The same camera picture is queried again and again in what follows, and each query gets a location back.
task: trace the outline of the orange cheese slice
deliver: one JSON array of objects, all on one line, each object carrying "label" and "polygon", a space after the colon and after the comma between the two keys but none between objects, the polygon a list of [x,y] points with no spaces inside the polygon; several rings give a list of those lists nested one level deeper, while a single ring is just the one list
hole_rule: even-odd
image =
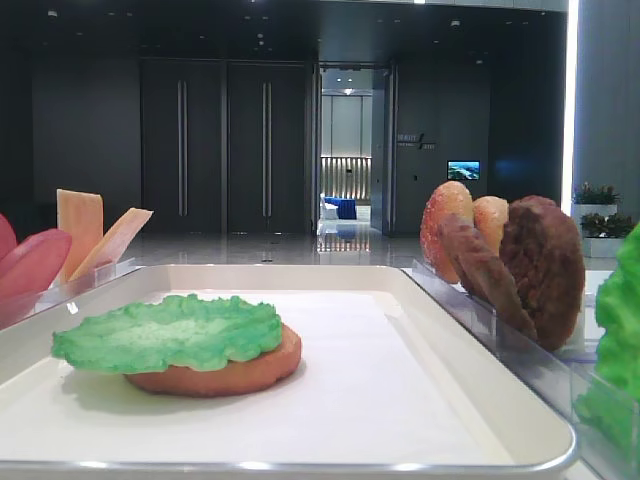
[{"label": "orange cheese slice", "polygon": [[127,249],[133,238],[151,218],[153,212],[139,208],[130,208],[94,247],[91,253],[84,259],[69,281],[75,280],[94,268],[115,263]]},{"label": "orange cheese slice", "polygon": [[71,251],[60,272],[67,282],[104,234],[102,197],[93,193],[57,190],[58,228],[71,235]]}]

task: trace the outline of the television screen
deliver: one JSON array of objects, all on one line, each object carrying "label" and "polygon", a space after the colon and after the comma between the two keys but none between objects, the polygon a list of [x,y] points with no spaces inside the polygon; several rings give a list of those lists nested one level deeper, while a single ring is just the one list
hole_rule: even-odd
[{"label": "television screen", "polygon": [[480,162],[449,162],[449,180],[478,180]]}]

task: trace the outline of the door handle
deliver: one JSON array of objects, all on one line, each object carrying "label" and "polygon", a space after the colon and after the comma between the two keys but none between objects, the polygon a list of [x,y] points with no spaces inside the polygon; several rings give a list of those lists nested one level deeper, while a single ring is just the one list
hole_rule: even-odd
[{"label": "door handle", "polygon": [[189,215],[189,85],[182,81],[182,212]]},{"label": "door handle", "polygon": [[267,188],[269,191],[269,211],[268,211],[268,216],[271,217],[271,208],[273,206],[273,157],[272,157],[272,146],[273,146],[273,137],[272,137],[272,132],[273,132],[273,125],[271,122],[271,112],[273,109],[273,102],[272,102],[272,98],[271,98],[271,82],[267,83],[267,132],[268,132],[268,136],[267,136],[267,159],[268,159],[268,165],[267,165]]},{"label": "door handle", "polygon": [[183,114],[182,108],[182,80],[178,80],[178,215],[184,216],[184,138],[183,138]]},{"label": "door handle", "polygon": [[268,165],[268,92],[267,83],[262,84],[262,216],[267,218],[267,170]]}]

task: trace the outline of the white tray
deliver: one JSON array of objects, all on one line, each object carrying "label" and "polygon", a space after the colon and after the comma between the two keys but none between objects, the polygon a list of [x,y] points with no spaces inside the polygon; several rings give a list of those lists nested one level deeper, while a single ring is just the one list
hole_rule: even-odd
[{"label": "white tray", "polygon": [[[195,400],[49,356],[86,315],[191,292],[274,303],[298,372]],[[571,426],[388,267],[145,267],[0,332],[0,351],[0,478],[559,479],[577,458]]]}]

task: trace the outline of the clear acrylic holder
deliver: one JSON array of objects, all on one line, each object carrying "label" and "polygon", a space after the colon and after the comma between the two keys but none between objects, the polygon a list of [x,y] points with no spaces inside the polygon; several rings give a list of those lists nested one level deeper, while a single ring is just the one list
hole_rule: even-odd
[{"label": "clear acrylic holder", "polygon": [[0,330],[104,285],[139,268],[135,258],[109,263],[65,284],[54,285],[44,292],[25,294],[0,302]]},{"label": "clear acrylic holder", "polygon": [[[414,260],[409,275],[513,374],[573,424],[582,460],[597,474],[607,480],[640,478],[637,401],[599,378],[592,362],[564,363],[498,321],[491,306],[447,284],[429,266]],[[602,422],[598,425],[579,414],[577,408],[588,391],[599,399],[598,413],[606,418],[615,415],[624,428],[602,427]]]}]

